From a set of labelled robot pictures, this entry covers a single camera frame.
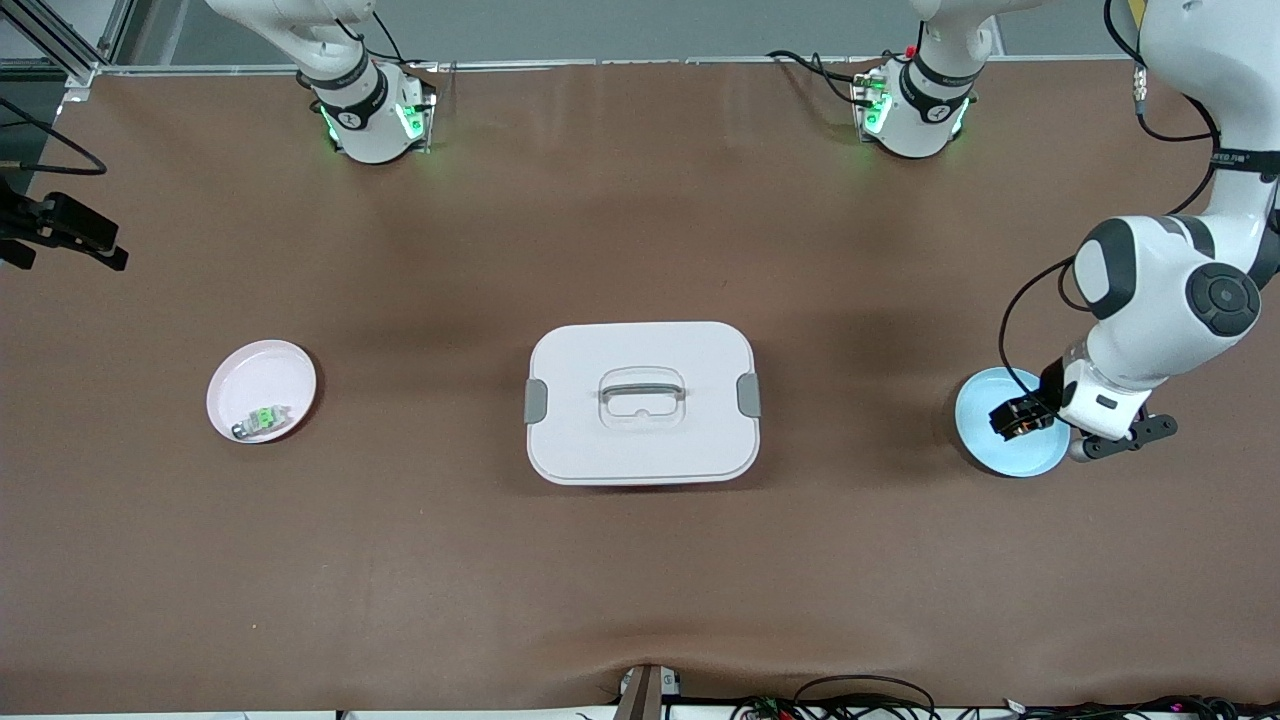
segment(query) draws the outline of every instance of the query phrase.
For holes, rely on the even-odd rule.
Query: connector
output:
[[[1133,65],[1133,104],[1147,101],[1147,68],[1134,63]]]
[[[884,76],[872,73],[859,73],[854,76],[854,87],[869,87],[872,90],[884,90]]]

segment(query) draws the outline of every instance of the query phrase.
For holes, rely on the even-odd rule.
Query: gray floor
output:
[[[669,60],[790,49],[878,55],[915,37],[905,0],[381,0],[407,58]],[[1056,0],[1001,18],[1009,54],[1115,54],[1102,0]],[[372,23],[370,46],[388,45]],[[141,65],[285,63],[264,40],[202,0],[156,0],[128,56]]]

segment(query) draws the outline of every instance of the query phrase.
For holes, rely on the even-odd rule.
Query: blue plate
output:
[[[1039,387],[1039,378],[1015,369],[1027,387]],[[1043,430],[1034,430],[1006,441],[991,428],[991,411],[1001,402],[1023,395],[1023,389],[1004,368],[983,370],[960,388],[956,397],[956,430],[969,454],[978,462],[1010,478],[1033,478],[1057,466],[1071,445],[1071,428],[1053,421]]]

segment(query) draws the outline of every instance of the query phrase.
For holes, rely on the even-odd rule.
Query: green component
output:
[[[340,141],[338,140],[338,131],[334,129],[333,118],[329,117],[329,111],[324,109],[324,105],[320,106],[320,117],[324,118],[324,124],[329,128],[329,138],[333,140],[335,145],[339,145]]]
[[[401,124],[404,126],[404,135],[407,135],[410,140],[422,137],[422,113],[419,113],[412,106],[406,108],[403,105],[396,105],[396,109],[399,110],[398,117],[401,119]]]
[[[964,123],[964,111],[968,110],[968,109],[969,109],[969,100],[965,99],[964,104],[960,105],[960,109],[956,110],[956,124],[951,126],[951,135],[952,136],[956,135],[957,132],[960,132],[960,127]]]
[[[877,133],[884,127],[884,117],[888,115],[890,109],[893,106],[893,96],[884,92],[879,96],[869,110],[867,110],[867,132]]]

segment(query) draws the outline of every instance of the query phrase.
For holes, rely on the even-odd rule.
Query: box lid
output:
[[[529,460],[554,483],[732,479],[759,415],[751,346],[724,323],[566,325],[530,360]]]

